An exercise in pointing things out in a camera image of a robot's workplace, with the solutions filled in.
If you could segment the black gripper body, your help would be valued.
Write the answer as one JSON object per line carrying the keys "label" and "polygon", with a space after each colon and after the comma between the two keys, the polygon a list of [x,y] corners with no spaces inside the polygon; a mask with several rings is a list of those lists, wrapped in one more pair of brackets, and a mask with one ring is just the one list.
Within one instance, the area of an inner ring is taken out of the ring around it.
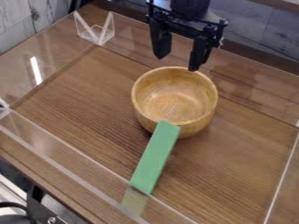
{"label": "black gripper body", "polygon": [[191,38],[206,36],[221,47],[229,20],[211,11],[211,0],[146,0],[149,15],[169,23],[173,32]]}

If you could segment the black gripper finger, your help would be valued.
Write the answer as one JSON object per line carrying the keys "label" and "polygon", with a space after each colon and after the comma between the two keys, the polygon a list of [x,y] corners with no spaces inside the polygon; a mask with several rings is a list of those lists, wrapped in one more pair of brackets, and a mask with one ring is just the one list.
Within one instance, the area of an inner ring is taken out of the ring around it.
{"label": "black gripper finger", "polygon": [[173,34],[169,32],[165,23],[155,18],[150,18],[151,41],[154,55],[161,60],[173,50]]}
{"label": "black gripper finger", "polygon": [[190,71],[198,71],[202,64],[207,62],[207,58],[210,57],[211,53],[211,42],[210,40],[199,36],[194,40],[194,45],[191,49],[191,57],[190,57],[190,65],[189,70]]}

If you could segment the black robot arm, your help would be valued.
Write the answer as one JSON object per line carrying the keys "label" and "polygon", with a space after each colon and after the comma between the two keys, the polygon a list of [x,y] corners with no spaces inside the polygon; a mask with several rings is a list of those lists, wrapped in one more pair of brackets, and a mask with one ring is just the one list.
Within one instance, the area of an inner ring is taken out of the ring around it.
{"label": "black robot arm", "polygon": [[154,55],[161,60],[173,50],[173,34],[193,40],[189,70],[198,71],[211,50],[222,46],[230,22],[211,12],[211,0],[146,0]]}

